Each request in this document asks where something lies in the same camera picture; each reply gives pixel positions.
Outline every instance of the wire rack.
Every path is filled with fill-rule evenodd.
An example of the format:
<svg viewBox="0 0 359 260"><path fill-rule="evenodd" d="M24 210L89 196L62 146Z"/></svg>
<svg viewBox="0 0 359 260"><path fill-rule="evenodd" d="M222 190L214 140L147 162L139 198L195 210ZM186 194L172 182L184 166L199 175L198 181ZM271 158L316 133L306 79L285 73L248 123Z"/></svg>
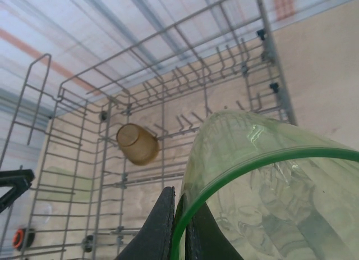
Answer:
<svg viewBox="0 0 359 260"><path fill-rule="evenodd" d="M158 64L149 64L135 51L152 36L65 80L56 95L44 89L51 55L45 54L29 66L1 163L14 127L28 129L27 144L34 131L45 134L43 154L31 190L33 203L24 225L24 228L35 229L36 239L31 247L22 248L6 259L34 256L37 259L113 259L136 235L150 212L151 204L141 211L141 220L131 224L131 218L137 215L133 206L143 204L141 199L133 197L137 188L142 186L147 199L151 196L156 199L164 186L180 185L195 133L214 111L238 108L296 124L262 0L257 0L258 17L240 25L230 22L224 7L226 1L219 0L154 35L174 29L187 45L159 63L185 52L195 57L193 62L170 68L166 74L160 74ZM218 45L211 50L211 56L201 56L197 48L216 37L193 45L178 27L214 8L222 12L227 27L217 37L229 34L235 44ZM238 29L258 21L261 29L253 31L255 39L245 42L238 36ZM133 88L125 88L121 80L141 70L117 80L99 70L102 64L125 52L137 55L143 62L141 70L150 70L154 77ZM28 79L31 69L39 62L46 63L47 70L42 87L36 88ZM109 80L108 85L118 86L121 92L110 95L105 92L108 85L93 87L90 93L104 95L104 98L91 102L67 88L74 79L87 83L83 75L91 70L102 74ZM17 117L26 89L38 92L33 120L27 123ZM46 130L35 126L44 97L55 103L54 117ZM132 165L118 149L116 133L121 125L129 122L145 127L160 142L158 158L148 166ZM52 214L39 213L36 210L39 202L50 203ZM50 217L49 222L34 227L41 216ZM10 231L11 218L12 208L8 211L1 248L5 233Z"/></svg>

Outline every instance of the gray wire rack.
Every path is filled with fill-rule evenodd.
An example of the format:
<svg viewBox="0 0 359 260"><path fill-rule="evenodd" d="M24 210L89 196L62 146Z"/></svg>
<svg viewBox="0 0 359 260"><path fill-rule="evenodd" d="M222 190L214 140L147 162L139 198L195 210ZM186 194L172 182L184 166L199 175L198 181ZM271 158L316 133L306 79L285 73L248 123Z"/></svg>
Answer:
<svg viewBox="0 0 359 260"><path fill-rule="evenodd" d="M228 0L219 0L65 80L60 85L57 95L44 91L51 55L45 54L31 63L0 163L2 164L4 160L14 126L28 128L28 144L33 131L43 132L46 135L43 155L39 161L39 171L36 173L36 181L32 188L34 201L25 227L32 228L34 218L42 216L36 214L36 202L50 202L62 212L47 215L51 217L50 222L52 223L35 229L37 240L42 242L27 249L23 248L19 254L6 259L23 259L32 256L36 256L37 259L41 259L40 256L44 256L45 259L96 259L96 256L114 258L140 229L139 227L126 227L123 223L126 213L124 208L125 191L130 187L155 183L160 184L160 187L163 188L167 181L182 179L188 154L178 156L179 159L175 162L167 162L165 155L169 150L178 147L190 147L200 124L214 110L228 108L228 105L231 105L231 107L235 106L238 109L269 115L284 122L296 124L262 0L257 0L259 16L237 26L231 23L226 14L223 6L226 1ZM235 45L231 47L227 45L222 49L217 46L214 49L215 54L210 57L202 57L196 48L214 38L207 38L197 45L191 45L178 26L180 23L213 8L220 9L227 26L217 36L229 34L233 37ZM236 33L238 29L259 20L262 29L258 31L257 38L250 44L238 37ZM158 63L188 51L193 54L195 60L182 67L171 68L166 74L160 74L157 71L157 63L147 63L134 49L169 29L176 30L187 47ZM121 80L141 70L136 70L117 80L99 70L100 65L126 52L135 54L143 63L141 70L149 69L154 78L136 87L126 89L120 84ZM42 87L39 89L29 84L28 79L33 66L44 61L47 63L47 71ZM91 102L66 87L66 84L75 78L87 83L82 76L91 70L105 76L111 84L116 84L122 91L117 95L110 95L104 92L106 85L94 88L91 92L102 93L105 99ZM234 102L226 101L222 106L211 105L208 96L209 90L228 85L228 83L241 83L246 96L243 97L238 91L238 98ZM33 120L28 124L19 121L17 117L25 89L36 90L39 93ZM165 108L171 102L187 100L199 95L203 96L202 111L189 110L187 113L166 114ZM42 97L50 97L55 102L54 117L50 120L47 130L35 126L36 119L41 115L39 107ZM68 114L58 116L60 112L64 111ZM123 124L141 123L139 122L140 117L151 115L151 113L156 113L157 117L154 117L156 121L140 125L146 127L160 141L159 160L149 166L135 167L118 150L116 132ZM167 127L167 121L170 119L173 121L171 128ZM54 171L49 168L48 162L51 161L70 168L70 173ZM65 184L51 184L50 182L60 179L66 179L67 182ZM87 184L87 189L79 189L77 183L80 180ZM87 194L86 200L78 199L80 192ZM113 211L114 206L118 208L117 212ZM4 246L4 237L6 231L9 230L11 216L12 208L8 212L0 248ZM92 235L93 240L84 239L89 235ZM24 243L28 238L29 236L25 235ZM84 252L83 248L88 248L91 252Z"/></svg>

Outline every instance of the dishwasher rack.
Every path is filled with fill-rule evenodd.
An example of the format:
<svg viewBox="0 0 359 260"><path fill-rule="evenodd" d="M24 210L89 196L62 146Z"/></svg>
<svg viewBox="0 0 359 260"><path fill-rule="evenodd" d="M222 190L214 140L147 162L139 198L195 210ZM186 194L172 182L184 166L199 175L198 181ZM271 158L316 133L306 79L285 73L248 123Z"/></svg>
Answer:
<svg viewBox="0 0 359 260"><path fill-rule="evenodd" d="M190 51L195 59L160 74L157 64L149 64L138 56L143 62L141 70L150 70L154 77L132 88L125 88L119 83L130 75L113 80L98 67L124 52L137 55L134 48L146 43L152 36L65 80L57 95L44 90L51 55L45 54L30 65L0 163L4 160L15 126L28 129L28 143L33 131L45 134L43 154L31 189L33 203L24 228L32 229L36 218L41 216L48 216L50 220L43 226L35 227L36 238L31 247L22 248L19 253L6 259L35 256L36 259L113 259L140 229L140 226L127 227L124 223L124 216L128 213L125 205L129 201L125 192L130 188L134 190L137 186L157 184L158 191L155 195L159 195L167 182L181 180L188 154L179 154L181 156L171 162L168 162L167 154L169 150L177 153L180 147L190 147L200 124L216 110L237 107L296 124L262 0L257 0L258 17L237 26L227 16L223 6L226 1L228 0L219 0L158 32L157 34L165 33L168 29L176 30L187 47L175 55ZM196 48L214 38L192 45L178 25L213 8L222 12L227 27L218 37L229 34L234 45L217 46L212 51L214 54L203 57ZM261 28L252 31L255 39L245 42L238 37L238 29L256 21L261 21ZM31 69L39 62L47 64L40 89L28 82ZM104 91L106 86L94 87L91 92L102 94L104 98L92 102L66 87L74 79L86 83L82 75L91 70L104 75L122 91L113 95ZM234 84L238 85L238 91L233 91ZM238 98L227 100L224 97L221 99L223 105L214 103L213 94L220 87L238 92ZM17 117L25 89L36 90L39 94L33 120L28 123ZM43 97L52 98L55 103L54 116L50 119L47 130L35 126L36 119L41 115L39 107ZM169 110L171 106L174 109L175 106L181 108L181 103L193 98L199 98L197 107L186 108L183 112ZM144 116L151 117L150 122L144 122ZM129 122L144 126L160 142L159 160L150 166L133 166L118 150L117 130ZM67 170L59 170L56 168L58 166ZM36 211L36 203L39 202L48 202L57 211L50 215L39 214ZM6 232L10 231L11 216L12 207L8 211L0 248L4 246ZM24 243L29 238L28 233L29 231L25 234Z"/></svg>

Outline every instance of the green rim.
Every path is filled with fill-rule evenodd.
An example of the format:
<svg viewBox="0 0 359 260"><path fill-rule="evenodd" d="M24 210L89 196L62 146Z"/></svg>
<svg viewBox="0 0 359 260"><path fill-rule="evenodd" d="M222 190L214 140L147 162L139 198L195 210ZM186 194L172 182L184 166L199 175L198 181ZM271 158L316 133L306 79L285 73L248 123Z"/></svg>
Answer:
<svg viewBox="0 0 359 260"><path fill-rule="evenodd" d="M227 170L223 175L217 177L217 179L208 184L194 201L192 206L181 215L173 233L171 260L178 260L180 257L180 240L193 215L196 214L197 210L206 202L206 200L220 188L232 180L259 167L290 159L313 157L336 158L359 162L359 152L355 150L313 146L277 150L275 152L260 155L256 157L255 160L250 159L248 161L244 161L240 165Z"/></svg>

